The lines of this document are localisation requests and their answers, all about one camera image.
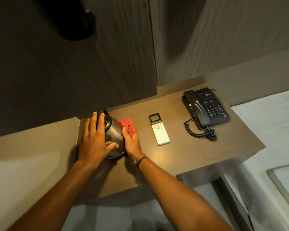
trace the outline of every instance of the black telephone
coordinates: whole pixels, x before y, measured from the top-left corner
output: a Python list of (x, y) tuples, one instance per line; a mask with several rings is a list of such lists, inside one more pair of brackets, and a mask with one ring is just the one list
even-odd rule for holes
[[(215, 130), (209, 127), (224, 123), (230, 120), (227, 112), (210, 89), (203, 88), (197, 91), (189, 90), (183, 93), (182, 101), (191, 114), (192, 118), (184, 123), (188, 133), (196, 138), (206, 137), (215, 141)], [(194, 120), (203, 134), (196, 134), (189, 128), (189, 122)]]

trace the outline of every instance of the red cleaning rag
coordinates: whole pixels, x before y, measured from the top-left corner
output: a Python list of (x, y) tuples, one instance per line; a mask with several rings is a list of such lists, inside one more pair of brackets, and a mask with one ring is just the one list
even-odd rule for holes
[(130, 137), (132, 138), (134, 134), (136, 133), (136, 130), (133, 126), (132, 121), (128, 118), (127, 120), (125, 118), (121, 118), (119, 120), (119, 123), (122, 125), (122, 127), (126, 127), (127, 132), (129, 133)]

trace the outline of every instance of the white remote control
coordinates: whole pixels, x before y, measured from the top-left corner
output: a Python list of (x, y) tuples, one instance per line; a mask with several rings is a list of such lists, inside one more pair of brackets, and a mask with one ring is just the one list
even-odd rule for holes
[(164, 124), (159, 113), (149, 115), (152, 129), (159, 146), (170, 143)]

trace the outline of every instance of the kettle lid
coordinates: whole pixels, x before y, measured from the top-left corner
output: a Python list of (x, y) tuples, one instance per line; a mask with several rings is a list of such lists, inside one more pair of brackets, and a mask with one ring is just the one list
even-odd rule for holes
[(104, 113), (105, 114), (105, 120), (104, 120), (104, 125), (105, 125), (105, 133), (110, 129), (112, 125), (112, 118), (109, 116), (108, 112), (106, 110), (104, 111), (99, 111), (97, 112), (97, 119), (96, 119), (96, 129), (97, 129), (97, 124), (99, 122), (100, 114)]

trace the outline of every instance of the wooden cabinet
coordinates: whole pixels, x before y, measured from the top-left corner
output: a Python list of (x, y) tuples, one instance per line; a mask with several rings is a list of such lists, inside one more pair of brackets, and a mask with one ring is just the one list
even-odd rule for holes
[(289, 49), (289, 0), (150, 0), (158, 85)]
[(96, 31), (73, 42), (0, 0), (0, 136), (156, 95), (148, 0), (81, 1)]

